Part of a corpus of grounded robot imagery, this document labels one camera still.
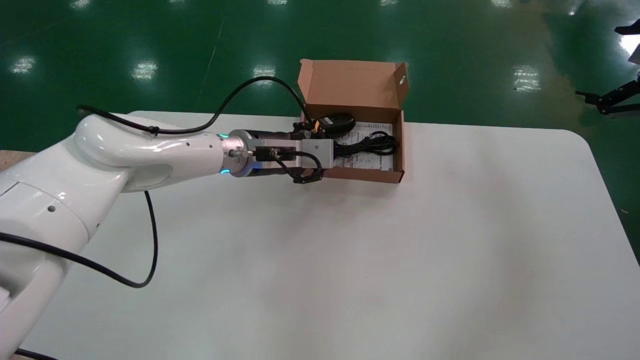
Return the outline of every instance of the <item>cable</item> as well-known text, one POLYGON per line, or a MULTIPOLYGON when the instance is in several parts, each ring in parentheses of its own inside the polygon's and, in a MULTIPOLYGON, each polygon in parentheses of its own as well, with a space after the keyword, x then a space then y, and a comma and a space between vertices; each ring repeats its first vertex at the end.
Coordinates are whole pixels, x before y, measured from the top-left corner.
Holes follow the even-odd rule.
POLYGON ((156 272, 156 265, 157 265, 157 260, 158 260, 158 232, 157 232, 157 227, 156 227, 156 216, 154 214, 154 207, 151 203, 151 196, 149 195, 148 191, 145 191, 145 197, 147 198, 147 205, 149 207, 149 216, 151 217, 151 229, 153 230, 153 234, 154 234, 154 258, 153 258, 153 262, 151 264, 151 271, 149 272, 149 275, 147 276, 147 279, 144 280, 143 282, 134 282, 131 281, 119 274, 117 274, 116 272, 106 268, 105 266, 102 266, 92 260, 89 260, 83 256, 74 254, 73 252, 69 252, 66 250, 63 250, 59 247, 55 247, 46 243, 42 243, 40 241, 36 241, 36 240, 32 240, 32 239, 27 239, 27 238, 23 238, 21 236, 17 236, 17 235, 11 235, 11 234, 6 234, 6 233, 0 233, 0 241, 4 241, 7 243, 12 243, 12 244, 16 244, 16 245, 22 245, 24 247, 30 247, 32 249, 36 249, 36 250, 40 250, 42 252, 46 252, 48 254, 51 255, 55 255, 55 256, 59 256, 61 258, 67 259, 67 260, 71 260, 73 262, 82 264, 84 266, 87 266, 88 268, 91 268, 92 270, 95 270, 97 272, 101 272, 104 275, 107 275, 108 277, 114 279, 115 281, 118 281, 122 284, 125 284, 127 286, 130 286, 132 288, 144 288, 146 285, 149 284, 149 282, 151 281, 151 279, 154 276, 154 273, 156 272))
POLYGON ((119 117, 117 115, 114 115, 112 113, 108 113, 104 110, 100 110, 98 108, 94 108, 93 106, 87 106, 87 105, 78 105, 76 107, 76 109, 83 114, 84 116, 87 116, 89 113, 94 113, 98 116, 104 117, 105 119, 109 119, 112 121, 115 121, 119 124, 122 125, 126 125, 129 127, 133 127, 134 129, 138 129, 138 130, 142 130, 142 131, 146 131, 148 133, 152 133, 155 135, 158 134, 168 134, 168 135, 184 135, 184 134, 192 134, 192 133, 197 133, 199 131, 202 131, 204 129, 207 129, 209 126, 211 126, 220 116, 220 114, 222 114, 222 111, 225 109, 225 107, 227 106, 227 104, 231 101, 231 99, 234 98, 234 96, 237 95, 237 93, 240 92, 240 90, 244 89, 245 87, 247 87, 250 84, 256 83, 258 81, 273 81, 275 83, 278 83, 282 86, 284 86, 289 93, 291 93, 291 95, 295 98, 296 102, 298 103, 298 106, 300 106, 300 109, 302 109, 302 112, 305 115, 305 118, 307 120, 307 122, 311 123, 311 116, 309 116, 307 109, 305 109, 305 104, 304 102, 302 102, 302 100, 300 100, 300 97, 298 96, 298 94, 296 94, 296 92, 291 88, 291 86, 287 85, 287 83, 285 83, 284 81, 274 77, 274 76, 258 76, 256 78, 253 79, 249 79, 247 81, 245 81, 244 83, 240 84, 238 87, 236 87, 231 94, 229 94, 227 96, 227 98, 222 102, 222 104, 220 105, 220 107, 216 110, 216 113, 213 115, 213 117, 211 117, 211 119, 209 121, 207 121, 205 124, 202 124, 200 126, 196 126, 196 127, 192 127, 191 129, 160 129, 157 126, 145 126, 142 124, 137 124, 133 121, 129 121, 126 119, 123 119, 122 117, 119 117))
POLYGON ((23 348, 18 348, 14 352, 14 354, 15 355, 24 356, 24 357, 28 357, 28 358, 33 359, 33 360, 57 360, 55 357, 46 356, 46 355, 40 354, 38 352, 24 350, 23 348))
POLYGON ((301 176, 291 171, 291 169, 287 165, 284 165, 282 160, 280 160, 279 158, 273 155, 265 155, 265 157, 269 158, 270 160, 277 162, 278 165, 280 165, 280 167, 282 167, 287 172, 287 174, 291 176, 294 183, 305 184, 305 183, 322 179, 322 174, 323 174, 322 164, 320 163, 320 160, 318 160, 318 158, 315 155, 310 154, 308 152, 303 152, 303 151, 280 151, 278 152, 278 155, 279 156, 283 156, 283 155, 284 156, 286 155, 304 156, 304 157, 310 158, 316 163, 316 168, 314 169, 313 173, 307 176, 301 176))
POLYGON ((349 158, 359 152, 370 152, 377 155, 391 155, 396 153, 396 138, 384 131, 374 131, 369 136, 351 145, 333 143, 334 158, 349 158))

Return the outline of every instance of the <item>green floor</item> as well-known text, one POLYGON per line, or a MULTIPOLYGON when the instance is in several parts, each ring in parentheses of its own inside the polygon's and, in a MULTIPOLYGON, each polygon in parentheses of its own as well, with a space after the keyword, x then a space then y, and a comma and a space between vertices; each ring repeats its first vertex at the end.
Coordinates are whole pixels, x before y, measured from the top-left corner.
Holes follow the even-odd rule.
MULTIPOLYGON (((0 13, 0 149, 69 135, 74 107, 214 111, 237 84, 301 58, 407 61, 412 122, 560 128, 590 144, 640 254, 640 118, 611 120, 573 92, 634 78, 638 0, 14 1, 0 13)), ((229 113, 296 115, 277 86, 229 113)))

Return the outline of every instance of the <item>open cardboard box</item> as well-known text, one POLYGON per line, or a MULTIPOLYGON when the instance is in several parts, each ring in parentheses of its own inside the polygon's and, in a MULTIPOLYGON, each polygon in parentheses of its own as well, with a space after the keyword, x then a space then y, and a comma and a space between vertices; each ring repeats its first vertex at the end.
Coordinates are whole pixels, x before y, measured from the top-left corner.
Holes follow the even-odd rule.
POLYGON ((399 142, 393 171, 335 167, 324 177, 400 183, 405 170, 402 103, 410 89, 407 63, 308 59, 300 63, 298 85, 313 119, 350 113, 356 121, 393 124, 399 142))

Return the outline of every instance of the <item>robotic arm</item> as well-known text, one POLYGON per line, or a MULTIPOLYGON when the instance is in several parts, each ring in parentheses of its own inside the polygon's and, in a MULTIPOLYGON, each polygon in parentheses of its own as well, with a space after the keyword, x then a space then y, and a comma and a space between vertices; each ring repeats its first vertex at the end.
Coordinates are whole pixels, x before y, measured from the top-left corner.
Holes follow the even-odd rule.
MULTIPOLYGON (((118 116, 144 126, 180 129, 118 116)), ((331 139, 250 130, 153 135, 89 115, 68 138, 0 173, 0 232, 78 253, 121 192, 217 173, 289 174, 294 182, 307 183, 319 180, 332 164, 331 139), (311 168, 311 175, 303 176, 311 168)), ((0 242, 0 359, 25 339, 70 265, 57 256, 0 242)))

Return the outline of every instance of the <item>box flap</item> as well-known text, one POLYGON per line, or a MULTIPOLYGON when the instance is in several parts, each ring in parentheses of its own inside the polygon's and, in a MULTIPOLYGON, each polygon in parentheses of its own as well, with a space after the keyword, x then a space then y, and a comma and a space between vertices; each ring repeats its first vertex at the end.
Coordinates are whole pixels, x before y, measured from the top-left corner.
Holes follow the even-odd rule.
POLYGON ((308 59, 300 62, 298 85, 307 104, 399 109, 409 91, 405 63, 308 59))
POLYGON ((396 80, 396 94, 398 98, 398 106, 402 108, 406 94, 409 94, 409 76, 406 73, 407 63, 396 63, 396 71, 394 79, 396 80))

